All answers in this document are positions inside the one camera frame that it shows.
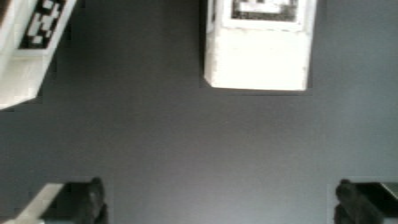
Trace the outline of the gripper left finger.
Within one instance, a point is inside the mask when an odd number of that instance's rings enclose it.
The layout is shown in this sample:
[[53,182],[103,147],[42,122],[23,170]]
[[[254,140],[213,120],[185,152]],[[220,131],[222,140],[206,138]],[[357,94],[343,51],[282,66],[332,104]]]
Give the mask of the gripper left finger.
[[87,182],[48,183],[14,224],[108,224],[101,178],[94,177]]

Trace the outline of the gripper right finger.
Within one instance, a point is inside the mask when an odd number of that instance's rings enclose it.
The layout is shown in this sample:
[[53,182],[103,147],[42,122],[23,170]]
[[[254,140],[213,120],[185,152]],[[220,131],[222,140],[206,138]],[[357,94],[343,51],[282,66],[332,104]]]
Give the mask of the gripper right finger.
[[339,181],[334,224],[398,224],[398,182]]

